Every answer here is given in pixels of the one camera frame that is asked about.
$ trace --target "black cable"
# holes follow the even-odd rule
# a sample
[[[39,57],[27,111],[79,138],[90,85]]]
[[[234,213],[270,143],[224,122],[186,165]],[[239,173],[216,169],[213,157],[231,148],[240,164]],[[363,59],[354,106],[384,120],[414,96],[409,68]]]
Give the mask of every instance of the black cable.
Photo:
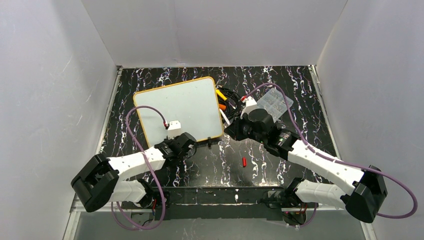
[[[223,112],[231,121],[234,116],[236,116],[242,110],[243,103],[241,101],[241,97],[237,94],[237,92],[231,89],[221,86],[219,86],[217,89],[227,98],[227,100],[224,101],[222,98],[218,97],[218,102],[219,104],[225,105],[225,110]]]
[[[287,218],[299,225],[302,225],[302,223],[300,223],[291,213],[287,214]]]
[[[141,207],[142,209],[146,209],[146,208],[150,207],[150,206],[151,206],[154,202],[155,202],[155,199],[152,197],[152,198],[151,198],[151,202],[150,202],[148,205],[146,205],[146,206],[142,206],[142,205],[140,204],[140,207]]]
[[[153,221],[153,219],[147,219],[147,220],[143,223],[143,225],[142,225],[142,226],[144,227],[144,225],[145,225],[147,222],[149,222],[149,223],[150,223],[150,222],[152,222],[152,221]]]
[[[144,214],[144,212],[131,212],[131,214],[129,215],[129,217],[132,219],[132,220],[134,220],[133,219],[133,216],[134,215],[143,215]]]

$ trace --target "black marble-patterned table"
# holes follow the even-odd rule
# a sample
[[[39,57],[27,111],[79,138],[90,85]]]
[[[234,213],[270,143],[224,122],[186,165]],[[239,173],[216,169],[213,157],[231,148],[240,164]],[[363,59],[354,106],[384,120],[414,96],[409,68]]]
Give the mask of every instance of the black marble-patterned table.
[[[256,66],[256,67],[171,67],[124,69],[111,109],[101,151],[109,157],[124,156],[139,151],[126,133],[125,116],[134,107],[133,94],[142,90],[170,85],[181,81],[211,76],[217,85],[236,90],[244,96],[261,83],[276,83],[294,103],[291,107],[295,121],[308,142],[335,156],[317,92],[307,66]],[[267,87],[257,91],[258,100]],[[279,120],[294,131],[288,113]],[[136,114],[130,118],[130,126],[144,147],[144,135]],[[247,167],[242,166],[242,157]],[[196,154],[178,164],[168,164],[156,171],[165,187],[277,187],[288,186],[293,178],[304,177],[309,181],[328,183],[309,169],[284,161],[266,152],[253,140],[234,141],[224,134],[211,149],[199,147]],[[149,173],[139,178],[155,183]]]

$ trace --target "white wall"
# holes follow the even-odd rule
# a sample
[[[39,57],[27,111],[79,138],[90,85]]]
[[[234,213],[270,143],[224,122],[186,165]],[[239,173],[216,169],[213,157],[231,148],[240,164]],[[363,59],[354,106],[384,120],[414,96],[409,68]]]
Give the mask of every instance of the white wall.
[[[373,164],[407,184],[418,212],[377,217],[378,239],[424,236],[424,2],[349,0],[317,64],[329,123],[343,160]],[[380,212],[411,210],[390,180]]]
[[[117,65],[164,67],[316,64],[346,0],[82,2]]]
[[[115,64],[79,0],[2,0],[0,73],[0,239],[62,239]]]

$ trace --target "yellow-handled tool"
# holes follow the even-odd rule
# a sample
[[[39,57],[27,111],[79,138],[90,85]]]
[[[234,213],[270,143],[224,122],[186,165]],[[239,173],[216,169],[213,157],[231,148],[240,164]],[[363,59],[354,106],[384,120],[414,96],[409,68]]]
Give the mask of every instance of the yellow-handled tool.
[[[217,94],[220,98],[222,98],[222,100],[224,100],[224,101],[226,101],[226,100],[227,100],[227,98],[224,96],[224,94],[222,94],[222,92],[221,92],[220,90],[215,89],[215,91],[216,91],[216,94]]]

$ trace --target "gray floor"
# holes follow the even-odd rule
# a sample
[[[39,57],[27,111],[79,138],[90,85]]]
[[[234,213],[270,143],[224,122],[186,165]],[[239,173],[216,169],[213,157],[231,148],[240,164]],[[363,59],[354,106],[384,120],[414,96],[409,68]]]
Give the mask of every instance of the gray floor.
[[[142,215],[137,220],[143,223],[147,217]],[[199,218],[169,220],[153,230],[129,231],[119,227],[110,212],[82,212],[75,238],[78,240],[365,240],[360,222],[344,210],[318,211],[313,222],[300,230],[286,228],[282,221]]]

